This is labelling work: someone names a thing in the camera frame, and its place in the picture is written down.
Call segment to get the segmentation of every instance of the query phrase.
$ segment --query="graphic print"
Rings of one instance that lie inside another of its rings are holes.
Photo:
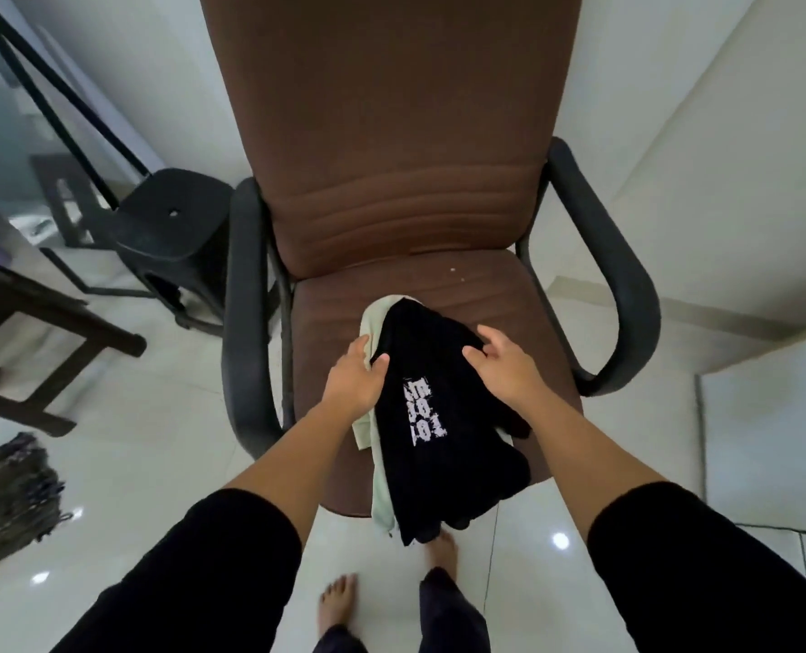
[[[409,380],[403,384],[405,404],[409,409],[409,430],[412,446],[419,439],[429,442],[433,438],[444,438],[448,432],[442,428],[440,416],[433,413],[427,399],[430,397],[430,385],[425,378]]]

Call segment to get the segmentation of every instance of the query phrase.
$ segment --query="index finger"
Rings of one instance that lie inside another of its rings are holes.
[[[366,347],[366,342],[370,340],[370,335],[365,334],[361,337],[357,337],[354,341],[349,344],[349,349],[345,353],[346,355],[353,355],[357,358],[364,357],[364,349]]]
[[[479,334],[486,340],[490,341],[491,344],[493,344],[493,347],[499,352],[503,352],[512,343],[512,340],[506,337],[503,332],[493,327],[478,326],[477,329]]]

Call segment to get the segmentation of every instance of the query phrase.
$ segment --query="finger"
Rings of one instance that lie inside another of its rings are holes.
[[[388,365],[391,363],[391,356],[388,355],[387,352],[383,352],[376,358],[376,361],[372,363],[372,369],[370,372],[375,375],[382,383],[385,383],[385,376],[388,373]]]
[[[488,326],[479,326],[477,328],[479,330],[479,334],[484,337],[486,340],[491,342],[491,346],[497,349],[497,352],[503,352],[506,350],[508,346],[512,344],[512,340],[510,340],[506,335],[492,327]]]
[[[487,362],[484,352],[478,350],[477,348],[473,348],[472,346],[463,347],[463,356],[466,358],[467,362],[473,365],[473,368],[476,371],[484,366],[484,362]]]
[[[364,349],[366,347],[366,342],[370,340],[369,334],[364,334],[360,337],[357,337],[354,341],[349,344],[348,352],[346,355],[353,355],[354,357],[362,358],[364,357]]]

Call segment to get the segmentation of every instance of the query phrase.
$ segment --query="bare foot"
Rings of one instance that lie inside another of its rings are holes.
[[[348,625],[357,599],[357,574],[341,575],[318,598],[318,638],[335,625]]]
[[[437,567],[445,569],[454,582],[457,582],[457,543],[454,537],[444,529],[440,535],[424,546],[427,555],[428,570]]]

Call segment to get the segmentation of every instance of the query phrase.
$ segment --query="person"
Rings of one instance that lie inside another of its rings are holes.
[[[532,427],[639,651],[806,650],[801,574],[615,444],[555,395],[501,331],[478,330],[488,343],[465,347],[465,358]],[[367,369],[366,341],[352,342],[296,426],[195,504],[54,650],[268,651],[339,445],[382,389],[390,359]],[[484,618],[455,584],[452,537],[443,533],[425,550],[422,651],[488,651]],[[356,593],[357,578],[346,575],[320,597],[317,653],[364,653],[347,628]]]

